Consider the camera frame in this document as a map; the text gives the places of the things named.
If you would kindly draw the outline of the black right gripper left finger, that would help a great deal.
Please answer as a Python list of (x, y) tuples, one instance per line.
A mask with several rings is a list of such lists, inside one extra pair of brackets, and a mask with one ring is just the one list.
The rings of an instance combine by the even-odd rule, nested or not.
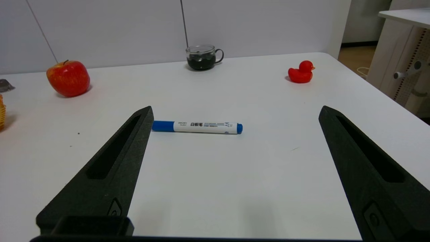
[(154, 122), (137, 110), (41, 210), (36, 224), (51, 233), (65, 216), (127, 216)]

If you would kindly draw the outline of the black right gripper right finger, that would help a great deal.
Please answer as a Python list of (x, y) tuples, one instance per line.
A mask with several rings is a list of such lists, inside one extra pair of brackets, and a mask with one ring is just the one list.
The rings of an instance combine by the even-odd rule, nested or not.
[(345, 115), (318, 121), (364, 241), (430, 240), (430, 192)]

